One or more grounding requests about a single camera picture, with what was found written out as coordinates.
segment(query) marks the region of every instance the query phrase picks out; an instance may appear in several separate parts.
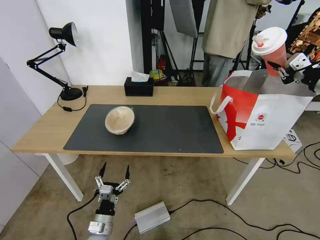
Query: black desk mat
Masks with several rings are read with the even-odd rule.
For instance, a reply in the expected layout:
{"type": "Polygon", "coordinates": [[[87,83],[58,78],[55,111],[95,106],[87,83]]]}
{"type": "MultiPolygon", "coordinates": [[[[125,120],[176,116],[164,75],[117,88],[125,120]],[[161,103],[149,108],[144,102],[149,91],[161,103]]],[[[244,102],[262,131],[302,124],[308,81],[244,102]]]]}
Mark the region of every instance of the black desk mat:
{"type": "Polygon", "coordinates": [[[119,105],[92,104],[65,150],[107,152],[223,153],[205,106],[126,105],[135,121],[124,135],[107,131],[107,113],[119,105]]]}

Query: tissue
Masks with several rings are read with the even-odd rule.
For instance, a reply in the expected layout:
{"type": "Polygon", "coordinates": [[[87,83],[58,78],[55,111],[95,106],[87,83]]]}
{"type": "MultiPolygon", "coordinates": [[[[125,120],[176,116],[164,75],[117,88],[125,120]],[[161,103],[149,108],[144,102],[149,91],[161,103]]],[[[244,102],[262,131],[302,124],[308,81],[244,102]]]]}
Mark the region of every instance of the tissue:
{"type": "Polygon", "coordinates": [[[147,82],[150,75],[131,71],[131,81],[132,82],[147,82]]]}

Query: table leg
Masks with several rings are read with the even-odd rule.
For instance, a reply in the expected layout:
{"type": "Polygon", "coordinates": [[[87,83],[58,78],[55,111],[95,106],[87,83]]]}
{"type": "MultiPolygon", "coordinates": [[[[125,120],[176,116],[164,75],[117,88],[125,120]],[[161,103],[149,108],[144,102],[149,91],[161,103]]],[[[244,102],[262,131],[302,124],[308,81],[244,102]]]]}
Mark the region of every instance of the table leg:
{"type": "Polygon", "coordinates": [[[251,177],[254,175],[256,170],[260,167],[263,163],[265,158],[252,158],[247,165],[246,169],[241,174],[240,178],[238,179],[237,183],[234,185],[232,190],[230,191],[229,195],[226,198],[226,202],[228,205],[231,205],[234,200],[238,197],[241,193],[243,188],[247,185],[251,177]]]}
{"type": "Polygon", "coordinates": [[[66,167],[63,165],[62,161],[58,157],[57,154],[49,154],[49,153],[44,153],[43,154],[49,161],[49,163],[52,165],[54,170],[56,170],[57,174],[60,176],[62,181],[67,185],[69,190],[72,192],[74,197],[78,200],[81,201],[83,198],[83,193],[80,191],[79,187],[71,177],[70,173],[66,169],[66,167]]]}

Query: lamp arm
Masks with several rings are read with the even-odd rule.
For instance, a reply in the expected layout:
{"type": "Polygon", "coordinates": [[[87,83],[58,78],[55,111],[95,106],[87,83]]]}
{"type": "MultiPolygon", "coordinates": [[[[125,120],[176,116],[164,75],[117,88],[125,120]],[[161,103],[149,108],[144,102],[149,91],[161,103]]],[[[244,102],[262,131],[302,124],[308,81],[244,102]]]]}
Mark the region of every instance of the lamp arm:
{"type": "Polygon", "coordinates": [[[59,55],[60,53],[63,53],[63,52],[65,51],[65,49],[66,49],[66,44],[65,44],[65,43],[59,43],[58,45],[56,45],[55,47],[53,47],[53,48],[51,48],[50,50],[46,51],[45,53],[39,55],[38,57],[36,57],[36,58],[34,58],[34,59],[31,59],[31,60],[28,60],[28,61],[27,61],[27,65],[28,65],[28,67],[36,70],[38,73],[41,73],[41,74],[44,75],[45,77],[47,77],[47,78],[51,79],[52,81],[54,81],[55,83],[59,84],[59,85],[62,86],[63,88],[68,89],[68,88],[70,88],[70,87],[68,86],[68,83],[67,83],[67,82],[63,82],[63,81],[61,81],[60,79],[58,79],[58,78],[50,75],[49,73],[47,73],[47,72],[45,72],[44,70],[42,70],[42,69],[39,68],[39,65],[40,65],[40,64],[42,64],[42,63],[50,60],[51,58],[54,58],[55,56],[59,55]],[[48,54],[49,52],[51,52],[51,51],[53,51],[53,50],[55,50],[55,49],[57,49],[57,48],[60,49],[59,52],[53,54],[53,55],[50,56],[50,57],[41,58],[41,57],[43,57],[44,55],[48,54]]]}

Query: concrete floor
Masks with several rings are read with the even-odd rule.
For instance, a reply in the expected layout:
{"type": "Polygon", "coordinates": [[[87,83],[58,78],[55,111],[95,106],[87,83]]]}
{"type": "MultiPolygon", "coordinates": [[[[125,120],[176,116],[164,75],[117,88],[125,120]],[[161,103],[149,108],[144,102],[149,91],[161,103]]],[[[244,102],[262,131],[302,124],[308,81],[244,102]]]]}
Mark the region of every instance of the concrete floor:
{"type": "MultiPolygon", "coordinates": [[[[294,129],[304,145],[319,141],[320,116],[305,112],[294,129]]],[[[307,156],[316,163],[313,151],[307,156]]],[[[157,202],[164,201],[168,209],[174,209],[192,198],[212,198],[225,203],[227,193],[245,168],[234,159],[177,158],[135,156],[80,156],[67,165],[84,193],[77,202],[61,179],[49,166],[21,204],[0,235],[1,240],[69,239],[72,232],[66,221],[69,211],[89,200],[94,193],[94,176],[104,162],[107,169],[104,179],[120,182],[130,164],[131,185],[120,195],[116,205],[112,240],[122,240],[134,224],[133,214],[157,202]]],[[[320,235],[319,198],[320,172],[301,166],[300,175],[279,169],[259,169],[231,208],[247,222],[270,228],[276,224],[292,223],[304,231],[320,235]]],[[[93,220],[98,203],[94,201],[71,216],[79,240],[89,237],[87,227],[93,220]]],[[[233,229],[247,239],[276,239],[277,232],[265,232],[247,227],[236,216],[214,203],[192,203],[172,215],[169,222],[139,235],[133,229],[128,240],[180,240],[196,229],[217,226],[233,229]]],[[[222,230],[207,230],[189,238],[241,239],[222,230]]],[[[294,233],[284,233],[280,240],[314,239],[294,233]]]]}

